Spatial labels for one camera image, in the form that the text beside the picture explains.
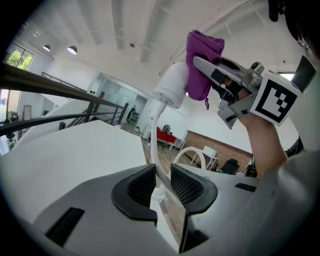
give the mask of brick wall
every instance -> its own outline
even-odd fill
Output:
[[[233,158],[238,161],[239,168],[237,172],[242,172],[246,168],[248,162],[251,160],[251,153],[248,153],[234,146],[230,146],[221,141],[195,133],[193,131],[188,131],[185,137],[185,141],[185,148],[196,147],[200,150],[203,150],[204,146],[207,146],[216,150],[216,157],[218,158],[218,166],[216,167],[216,169],[220,169],[222,166],[224,166],[227,160]],[[193,151],[188,151],[185,154],[191,159],[195,156],[195,153]],[[206,164],[208,164],[209,158],[207,156],[204,156],[204,158]]]

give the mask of white ceiling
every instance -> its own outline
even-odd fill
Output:
[[[24,43],[92,65],[147,94],[173,62],[184,60],[193,29],[225,39],[222,56],[244,67],[260,61],[295,71],[303,54],[284,17],[269,20],[267,0],[47,0],[26,23],[17,35]],[[67,51],[70,45],[77,55]]]

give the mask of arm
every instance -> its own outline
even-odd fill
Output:
[[[268,169],[279,167],[287,160],[272,123],[253,114],[241,116],[239,120],[248,132],[256,171],[260,178]]]

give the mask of window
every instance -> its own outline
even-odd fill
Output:
[[[12,42],[6,49],[3,62],[22,70],[28,70],[34,57],[30,51]]]
[[[2,62],[27,71],[33,57],[30,51],[11,42]],[[18,113],[19,97],[18,90],[0,90],[0,122]]]

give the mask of wooden floor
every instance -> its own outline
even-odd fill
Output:
[[[123,130],[137,136],[142,136],[142,134],[135,130],[135,124],[136,123],[132,121],[130,123],[127,122],[124,125]],[[141,138],[141,141],[146,162],[147,164],[151,164],[150,144],[143,138]],[[166,172],[166,174],[169,174],[171,163],[174,162],[177,154],[179,153],[179,150],[174,147],[169,150],[169,145],[166,145],[164,147],[163,145],[164,144],[161,142],[158,142],[157,144],[158,157],[164,171]],[[186,165],[190,165],[190,162],[191,160],[186,155],[182,155],[179,160],[179,163]],[[158,177],[156,177],[156,179],[156,186],[159,187],[161,182]],[[185,219],[185,208],[180,203],[177,203],[176,200],[168,192],[165,193],[165,197],[160,203],[160,207],[176,242],[178,243],[178,245],[180,245]]]

